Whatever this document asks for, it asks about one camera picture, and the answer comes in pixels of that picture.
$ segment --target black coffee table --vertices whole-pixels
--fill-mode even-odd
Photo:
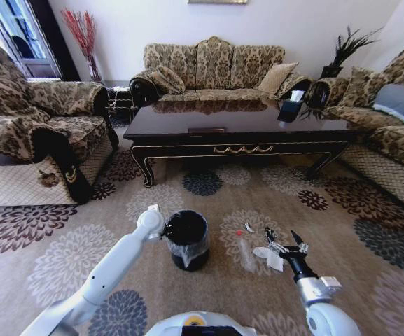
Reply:
[[[153,185],[149,158],[238,155],[323,155],[309,168],[312,179],[368,129],[301,108],[280,110],[280,101],[158,101],[141,108],[124,138]]]

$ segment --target trash can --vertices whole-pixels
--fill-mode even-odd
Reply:
[[[181,210],[166,222],[165,236],[175,265],[194,272],[208,260],[208,222],[199,213]]]

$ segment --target gray pillow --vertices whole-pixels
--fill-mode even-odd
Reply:
[[[404,122],[404,85],[385,85],[377,93],[373,108]]]

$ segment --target rug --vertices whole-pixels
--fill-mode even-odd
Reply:
[[[293,243],[291,230],[309,244],[309,266],[338,278],[343,289],[334,303],[363,335],[404,335],[404,208],[372,183],[338,162],[307,181],[315,155],[282,155],[156,159],[155,185],[145,188],[129,146],[121,140],[87,204],[0,207],[0,335],[19,335],[48,305],[74,293],[150,204],[165,217],[180,209],[203,214],[208,262],[184,272],[164,241],[147,244],[78,327],[81,335],[144,335],[159,320],[190,311],[227,314],[263,335],[308,335],[290,267],[277,272],[257,258],[253,272],[242,266],[236,231],[254,248],[266,245],[267,226],[283,244]]]

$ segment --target picture frame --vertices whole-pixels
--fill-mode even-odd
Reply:
[[[248,0],[188,0],[188,4],[235,4],[246,5]]]

